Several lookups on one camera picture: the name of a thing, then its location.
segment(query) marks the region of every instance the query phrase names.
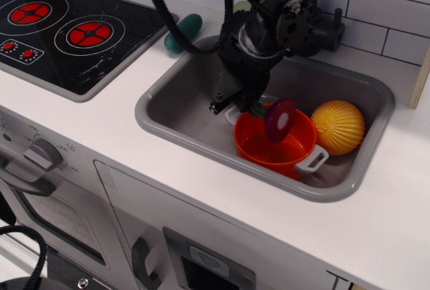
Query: pot handle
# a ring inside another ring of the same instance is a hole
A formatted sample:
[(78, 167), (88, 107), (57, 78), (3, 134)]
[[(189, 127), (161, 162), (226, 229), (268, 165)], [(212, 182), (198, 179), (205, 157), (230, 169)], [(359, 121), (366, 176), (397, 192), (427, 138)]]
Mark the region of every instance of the pot handle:
[(314, 150), (304, 160), (294, 165), (294, 170), (302, 175), (315, 173), (328, 158), (329, 153), (316, 144)]
[(236, 124), (238, 118), (242, 113), (239, 111), (239, 108), (236, 105), (233, 105), (225, 114), (224, 117), (226, 118), (228, 124), (230, 124), (232, 127)]

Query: orange pot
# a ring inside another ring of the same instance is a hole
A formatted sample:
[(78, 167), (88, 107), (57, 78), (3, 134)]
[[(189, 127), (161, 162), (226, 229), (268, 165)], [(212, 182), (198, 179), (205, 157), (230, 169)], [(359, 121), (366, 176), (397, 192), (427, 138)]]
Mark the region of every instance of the orange pot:
[(296, 110), (290, 133), (279, 144), (267, 139), (264, 121), (248, 112), (242, 114), (234, 126), (234, 141), (241, 158), (293, 179), (313, 173), (329, 157), (324, 149), (315, 145), (315, 126), (299, 110)]

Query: green handle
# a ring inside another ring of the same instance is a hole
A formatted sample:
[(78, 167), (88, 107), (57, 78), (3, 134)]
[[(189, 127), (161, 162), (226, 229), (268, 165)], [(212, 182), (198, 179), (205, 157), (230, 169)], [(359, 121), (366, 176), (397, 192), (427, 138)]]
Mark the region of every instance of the green handle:
[[(179, 30), (181, 30), (182, 34), (188, 38), (189, 41), (192, 41), (197, 36), (200, 28), (202, 28), (202, 24), (203, 20), (200, 15), (192, 13), (184, 17), (177, 24), (177, 27)], [(164, 46), (172, 53), (180, 53), (183, 51), (183, 47), (179, 45), (171, 33), (166, 35), (166, 38), (164, 39)]]

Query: purple toy vegetable slice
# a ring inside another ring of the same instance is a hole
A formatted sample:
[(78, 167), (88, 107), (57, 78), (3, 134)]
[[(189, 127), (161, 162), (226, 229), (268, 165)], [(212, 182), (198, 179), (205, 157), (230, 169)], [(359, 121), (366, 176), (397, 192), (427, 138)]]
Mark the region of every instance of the purple toy vegetable slice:
[(277, 100), (264, 118), (266, 136), (274, 144), (281, 142), (290, 132), (296, 115), (296, 103), (289, 97)]

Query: white cabinet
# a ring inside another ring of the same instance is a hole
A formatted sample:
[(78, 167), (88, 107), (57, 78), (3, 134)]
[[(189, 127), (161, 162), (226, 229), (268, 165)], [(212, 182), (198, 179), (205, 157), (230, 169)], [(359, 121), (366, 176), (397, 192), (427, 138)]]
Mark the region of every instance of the white cabinet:
[[(157, 184), (152, 184), (149, 178), (139, 176), (139, 180), (100, 162), (95, 165), (125, 235), (126, 256), (131, 262), (132, 247), (139, 238), (147, 242), (149, 254), (144, 264), (148, 273), (160, 277), (159, 290), (180, 289), (171, 257), (177, 272), (187, 269), (177, 266), (178, 262), (181, 265), (177, 255), (176, 258), (174, 254), (169, 255), (163, 228), (194, 241), (203, 253), (210, 249), (207, 258), (226, 258), (227, 262), (233, 261), (253, 271), (256, 290), (353, 289), (352, 282), (341, 272), (288, 244), (203, 210), (204, 206), (185, 197), (174, 197), (155, 188), (152, 185)], [(222, 273), (213, 273), (228, 279)], [(237, 286), (231, 289), (242, 290)]]

